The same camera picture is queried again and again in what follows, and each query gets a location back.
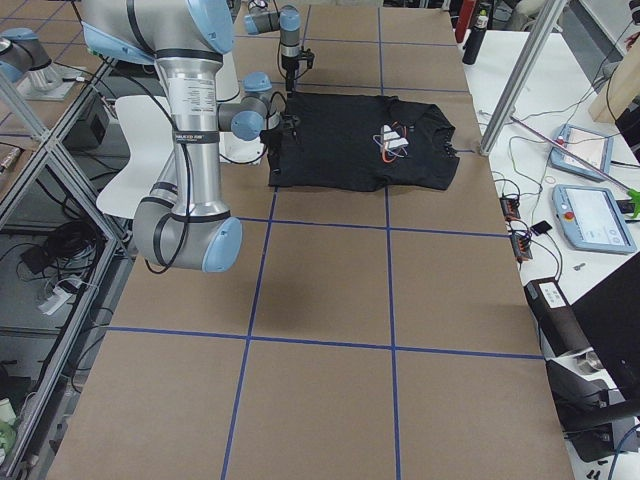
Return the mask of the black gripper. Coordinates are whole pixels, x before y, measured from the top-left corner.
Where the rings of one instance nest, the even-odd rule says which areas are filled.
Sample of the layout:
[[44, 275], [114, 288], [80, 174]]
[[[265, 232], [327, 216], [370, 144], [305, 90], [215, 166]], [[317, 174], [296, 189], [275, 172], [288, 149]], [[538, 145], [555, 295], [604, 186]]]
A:
[[259, 135], [261, 143], [266, 147], [268, 155], [279, 154], [282, 149], [282, 141], [290, 136], [294, 141], [298, 137], [300, 118], [293, 114], [282, 114], [278, 124], [269, 129], [262, 130]]
[[306, 64], [306, 69], [313, 68], [315, 54], [311, 49], [305, 49], [300, 45], [280, 46], [280, 67], [284, 70], [286, 83], [294, 83], [300, 76], [298, 73], [301, 63]]

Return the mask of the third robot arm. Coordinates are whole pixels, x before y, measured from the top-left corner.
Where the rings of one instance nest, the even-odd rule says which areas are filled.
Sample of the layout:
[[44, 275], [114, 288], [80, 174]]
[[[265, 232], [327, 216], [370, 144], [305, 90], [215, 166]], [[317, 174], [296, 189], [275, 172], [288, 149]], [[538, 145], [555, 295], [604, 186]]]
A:
[[1, 72], [12, 83], [28, 72], [39, 72], [51, 64], [50, 56], [33, 30], [16, 27], [1, 33]]

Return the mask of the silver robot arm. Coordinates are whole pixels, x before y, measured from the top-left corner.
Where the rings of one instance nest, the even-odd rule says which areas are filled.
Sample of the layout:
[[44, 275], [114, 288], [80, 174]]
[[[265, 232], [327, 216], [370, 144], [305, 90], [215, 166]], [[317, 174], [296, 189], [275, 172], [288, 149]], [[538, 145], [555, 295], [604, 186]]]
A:
[[248, 35], [279, 33], [278, 71], [285, 81], [285, 90], [295, 90], [298, 79], [311, 70], [315, 54], [305, 49], [301, 37], [301, 17], [293, 5], [270, 9], [267, 1], [248, 1], [243, 18]]
[[272, 107], [271, 82], [262, 72], [245, 78], [239, 102], [218, 103], [216, 77], [234, 47], [225, 1], [86, 1], [82, 26], [94, 52], [154, 66], [168, 101], [162, 111], [173, 154], [133, 220], [133, 239], [149, 271], [228, 270], [243, 229], [222, 199], [221, 135], [268, 140], [294, 129], [298, 118]]

